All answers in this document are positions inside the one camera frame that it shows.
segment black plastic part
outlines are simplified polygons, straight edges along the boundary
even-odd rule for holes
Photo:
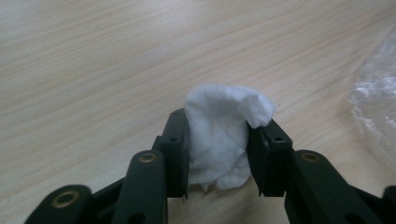
[[[123,184],[120,179],[92,195],[90,211],[92,212],[92,223],[110,223],[113,218],[114,209]]]
[[[295,152],[289,173],[285,207],[290,223],[382,223],[357,191],[317,152]]]
[[[385,189],[384,196],[382,196],[382,207],[386,223],[394,223],[396,221],[396,186]]]
[[[188,122],[184,109],[171,113],[163,130],[152,147],[165,157],[167,197],[187,198],[189,178]]]
[[[134,155],[111,223],[167,223],[165,165],[160,151],[147,150]]]
[[[291,160],[292,141],[274,120],[265,127],[249,127],[247,158],[259,195],[283,197],[287,183],[287,164]]]
[[[89,223],[91,218],[85,212],[92,198],[89,188],[69,185],[49,194],[28,217],[25,223]]]

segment wooden table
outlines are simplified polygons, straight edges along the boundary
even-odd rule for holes
[[[22,223],[61,186],[123,177],[207,82],[264,93],[296,149],[380,196],[396,172],[366,146],[347,91],[395,23],[395,1],[1,1],[0,222]],[[288,223],[283,201],[252,178],[191,187],[169,220]]]

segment transparent plastic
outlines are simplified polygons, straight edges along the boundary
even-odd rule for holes
[[[349,101],[375,155],[396,167],[396,27],[358,68]]]

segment crumpled tissue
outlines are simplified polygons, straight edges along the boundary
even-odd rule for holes
[[[204,84],[192,90],[184,105],[189,123],[189,184],[203,189],[242,186],[250,176],[248,125],[266,126],[274,104],[253,89]]]

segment paper towel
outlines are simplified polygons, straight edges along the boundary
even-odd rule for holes
[[[191,141],[189,183],[204,189],[242,186],[250,176],[247,123],[266,126],[274,104],[247,87],[204,84],[188,94],[184,109]]]

